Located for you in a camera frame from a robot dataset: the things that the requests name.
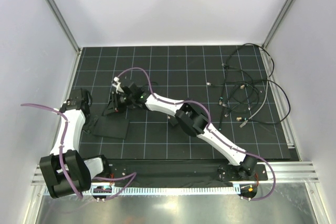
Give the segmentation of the black network switch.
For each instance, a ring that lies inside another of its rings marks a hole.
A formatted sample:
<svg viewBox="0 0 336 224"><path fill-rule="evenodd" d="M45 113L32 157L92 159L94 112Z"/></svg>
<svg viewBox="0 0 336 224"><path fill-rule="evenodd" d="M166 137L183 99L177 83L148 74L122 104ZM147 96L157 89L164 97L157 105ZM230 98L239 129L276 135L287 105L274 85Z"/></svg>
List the black network switch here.
<svg viewBox="0 0 336 224"><path fill-rule="evenodd" d="M124 139L127 136L128 127L128 119L115 119L101 116L93 128L92 134L99 137Z"/></svg>

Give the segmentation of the black cable green plug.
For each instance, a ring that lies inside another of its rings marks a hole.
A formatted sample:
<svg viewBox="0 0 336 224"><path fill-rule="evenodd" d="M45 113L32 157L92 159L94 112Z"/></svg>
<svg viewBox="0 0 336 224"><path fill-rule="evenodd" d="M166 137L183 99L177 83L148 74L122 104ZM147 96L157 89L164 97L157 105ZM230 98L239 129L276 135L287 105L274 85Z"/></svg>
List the black cable green plug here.
<svg viewBox="0 0 336 224"><path fill-rule="evenodd" d="M219 104L222 105L235 99L234 95L240 85L251 89L244 101L236 100L237 104L259 104L256 81L269 79L274 73L275 63L270 54L266 54L271 62L271 71L266 73L261 51L267 52L262 46L246 43L240 46L220 46L224 80L220 84L222 92Z"/></svg>
<svg viewBox="0 0 336 224"><path fill-rule="evenodd" d="M239 127L243 128L249 122L258 123L258 124L262 124L262 125L279 125L279 124L283 123L288 118L288 116L290 115L290 112L291 112L290 100L289 100L285 90L278 83L276 83L275 81L270 80L270 79L259 79L256 82L257 83L262 83L262 82L266 83L265 96L264 96L263 102L262 102L261 106L250 117L243 118L243 119L240 120L241 123L240 123ZM266 101L268 100L268 90L269 89L272 92L272 97L273 97L273 100L274 100L274 107L277 109L278 120L275 121L275 117L273 116L273 113L272 113L271 109L269 109L269 110L270 110L270 114L271 114L271 117L272 117L272 121L261 121L259 119L255 119L255 116L262 110L262 108L266 104ZM285 97L285 101L287 103L287 112L283 115L282 118L281 118L281 112L277 108L276 95L274 94L274 91L276 89L279 89L281 91L281 93Z"/></svg>

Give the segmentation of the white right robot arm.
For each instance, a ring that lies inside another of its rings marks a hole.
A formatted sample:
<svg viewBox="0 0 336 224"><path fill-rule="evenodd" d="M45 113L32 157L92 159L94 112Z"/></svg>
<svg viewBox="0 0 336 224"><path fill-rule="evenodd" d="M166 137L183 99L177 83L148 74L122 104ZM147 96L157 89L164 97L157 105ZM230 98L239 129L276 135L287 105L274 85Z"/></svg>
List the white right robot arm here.
<svg viewBox="0 0 336 224"><path fill-rule="evenodd" d="M185 134L204 140L224 155L236 168L240 179L256 177L257 156L248 154L217 130L202 104L188 99L169 99L154 93L151 88L144 90L138 87L132 80L122 81L115 77L103 115L122 113L131 105L173 117Z"/></svg>

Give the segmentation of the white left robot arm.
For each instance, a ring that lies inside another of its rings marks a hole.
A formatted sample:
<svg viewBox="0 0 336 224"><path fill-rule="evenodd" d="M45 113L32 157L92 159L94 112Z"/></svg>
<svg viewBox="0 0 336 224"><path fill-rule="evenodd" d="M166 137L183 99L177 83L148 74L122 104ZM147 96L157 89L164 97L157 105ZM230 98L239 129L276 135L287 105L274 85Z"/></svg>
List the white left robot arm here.
<svg viewBox="0 0 336 224"><path fill-rule="evenodd" d="M59 111L62 119L57 140L48 156L42 157L39 166L52 198L81 193L91 187L93 178L106 182L111 176L109 163L104 155L83 159L79 154L79 140L90 121L92 96L84 88L74 89Z"/></svg>

